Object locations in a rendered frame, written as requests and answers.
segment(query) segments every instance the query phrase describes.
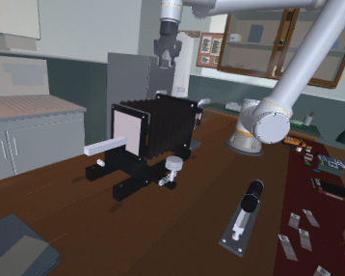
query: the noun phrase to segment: dark red cloth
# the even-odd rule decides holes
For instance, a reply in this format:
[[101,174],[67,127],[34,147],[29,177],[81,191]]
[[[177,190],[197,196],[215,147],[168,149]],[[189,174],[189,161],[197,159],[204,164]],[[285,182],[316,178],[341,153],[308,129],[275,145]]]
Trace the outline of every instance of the dark red cloth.
[[[312,154],[318,151],[319,154],[329,156],[324,145],[303,140],[313,147]],[[308,167],[295,150],[290,151],[279,234],[289,237],[298,261],[288,260],[279,242],[274,275],[311,276],[321,265],[331,276],[344,276],[345,202],[317,192],[311,183],[311,179],[322,179],[344,187],[342,180],[326,172],[314,173],[312,168],[316,168],[318,157],[313,158],[310,161],[312,167]],[[303,209],[312,212],[319,228],[310,225]],[[291,212],[301,216],[299,228],[309,232],[312,252],[301,246],[299,231],[288,226]]]

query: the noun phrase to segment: white robotic arm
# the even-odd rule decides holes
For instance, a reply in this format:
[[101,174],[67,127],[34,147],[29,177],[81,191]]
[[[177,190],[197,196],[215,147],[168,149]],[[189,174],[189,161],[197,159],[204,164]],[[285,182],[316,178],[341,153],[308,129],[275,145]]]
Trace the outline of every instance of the white robotic arm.
[[[191,6],[198,19],[247,11],[322,10],[271,94],[261,101],[245,100],[242,105],[236,129],[239,133],[266,144],[282,140],[290,130],[292,106],[345,28],[345,0],[162,0],[161,39],[155,41],[155,54],[161,57],[168,49],[171,66],[181,47],[173,36],[183,6]],[[161,43],[164,36],[172,38],[168,46]]]

